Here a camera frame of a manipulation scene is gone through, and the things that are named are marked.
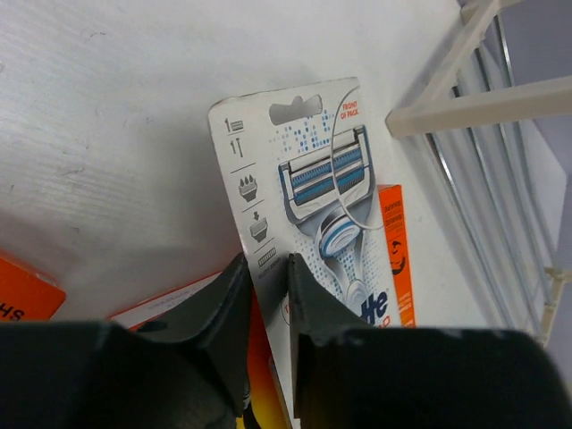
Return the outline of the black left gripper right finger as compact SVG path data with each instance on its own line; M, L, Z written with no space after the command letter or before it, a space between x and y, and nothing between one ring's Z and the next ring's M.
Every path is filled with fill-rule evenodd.
M294 413L304 428L568 428L556 366L523 332L376 328L287 264Z

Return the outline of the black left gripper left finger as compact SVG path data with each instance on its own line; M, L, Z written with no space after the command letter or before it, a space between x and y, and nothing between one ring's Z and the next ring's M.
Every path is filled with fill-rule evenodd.
M252 281L238 254L137 331L104 321L1 327L4 428L233 428L243 412Z

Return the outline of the white Gillette Skinguard razor pack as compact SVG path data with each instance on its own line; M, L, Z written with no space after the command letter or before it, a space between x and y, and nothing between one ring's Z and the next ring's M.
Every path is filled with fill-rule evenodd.
M360 84L351 77L229 97L207 117L296 428L283 285L291 254L368 324L400 326Z

